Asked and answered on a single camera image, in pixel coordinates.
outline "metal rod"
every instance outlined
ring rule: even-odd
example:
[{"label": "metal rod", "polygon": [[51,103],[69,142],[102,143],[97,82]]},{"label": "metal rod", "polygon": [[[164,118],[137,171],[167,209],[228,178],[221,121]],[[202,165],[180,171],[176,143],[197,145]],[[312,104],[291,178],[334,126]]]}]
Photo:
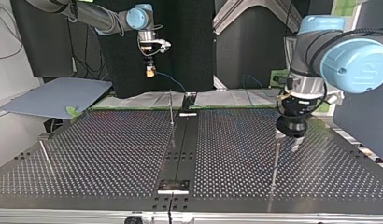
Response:
[{"label": "metal rod", "polygon": [[281,147],[281,143],[279,140],[277,140],[276,144],[276,155],[274,157],[274,166],[273,166],[273,179],[271,181],[271,187],[275,188],[276,187],[276,178],[277,178],[277,169],[278,169],[278,158],[279,158],[279,150]]},{"label": "metal rod", "polygon": [[54,169],[52,168],[52,165],[51,165],[51,158],[49,157],[49,153],[47,153],[46,147],[44,146],[44,142],[42,140],[40,140],[39,144],[43,149],[43,153],[44,153],[44,156],[46,157],[47,162],[49,163],[51,173],[52,173],[52,175],[54,175]]},{"label": "metal rod", "polygon": [[169,111],[171,113],[171,125],[174,125],[174,110],[172,107],[172,94],[169,92]]}]

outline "robotic arm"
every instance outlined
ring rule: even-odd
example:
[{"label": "robotic arm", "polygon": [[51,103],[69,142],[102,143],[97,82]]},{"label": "robotic arm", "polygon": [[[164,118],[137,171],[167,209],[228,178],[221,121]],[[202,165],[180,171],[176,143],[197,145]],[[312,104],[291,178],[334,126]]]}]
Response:
[{"label": "robotic arm", "polygon": [[333,16],[303,19],[291,72],[277,101],[281,114],[277,129],[285,135],[303,140],[306,117],[323,102],[336,101],[337,96],[329,94],[333,87],[364,93],[383,84],[383,31],[343,33],[345,23],[344,18]]},{"label": "robotic arm", "polygon": [[154,25],[153,9],[149,4],[136,5],[128,11],[116,13],[92,3],[76,0],[27,0],[31,5],[49,13],[61,13],[70,21],[81,21],[95,27],[99,35],[124,35],[127,31],[137,30],[137,43],[144,55],[147,77],[156,75],[153,56],[165,53],[171,44],[157,39],[155,31],[161,27]]}]

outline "black backdrop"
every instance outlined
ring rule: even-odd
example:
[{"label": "black backdrop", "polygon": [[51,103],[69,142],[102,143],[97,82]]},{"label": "black backdrop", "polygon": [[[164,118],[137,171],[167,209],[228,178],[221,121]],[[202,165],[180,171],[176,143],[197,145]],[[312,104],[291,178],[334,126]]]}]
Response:
[{"label": "black backdrop", "polygon": [[[213,0],[97,0],[113,11],[123,11],[139,3],[153,5],[154,20],[162,24],[159,38],[171,42],[165,54],[156,56],[157,70],[182,83],[187,91],[209,91],[213,88]],[[137,32],[99,36],[107,69],[119,98],[145,91],[182,89],[166,77],[147,78],[142,56],[136,44]]]}]

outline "perforated metal table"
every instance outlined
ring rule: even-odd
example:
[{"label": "perforated metal table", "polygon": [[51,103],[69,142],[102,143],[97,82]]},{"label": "perforated metal table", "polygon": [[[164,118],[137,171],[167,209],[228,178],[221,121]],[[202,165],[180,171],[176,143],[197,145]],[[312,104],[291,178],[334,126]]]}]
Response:
[{"label": "perforated metal table", "polygon": [[[89,112],[43,142],[48,155],[35,145],[0,168],[0,216],[383,215],[383,169],[314,118],[297,152],[284,140],[272,189],[276,118],[272,109],[199,110],[172,126],[168,111]],[[158,194],[162,180],[190,181],[189,194]]]}]

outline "white panel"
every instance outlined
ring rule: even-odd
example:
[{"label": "white panel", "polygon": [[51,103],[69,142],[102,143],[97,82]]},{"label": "white panel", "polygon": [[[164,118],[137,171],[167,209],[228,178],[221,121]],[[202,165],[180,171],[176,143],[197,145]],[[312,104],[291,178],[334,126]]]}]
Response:
[{"label": "white panel", "polygon": [[[0,0],[0,5],[11,9],[9,0]],[[0,10],[0,15],[14,31],[11,18],[3,10]],[[20,45],[20,42],[0,21],[0,57],[16,52]],[[14,57],[0,60],[0,100],[28,91],[38,85],[38,78],[33,77],[24,49]]]},{"label": "white panel", "polygon": [[46,118],[3,112],[0,115],[0,166],[31,147],[45,132]]}]

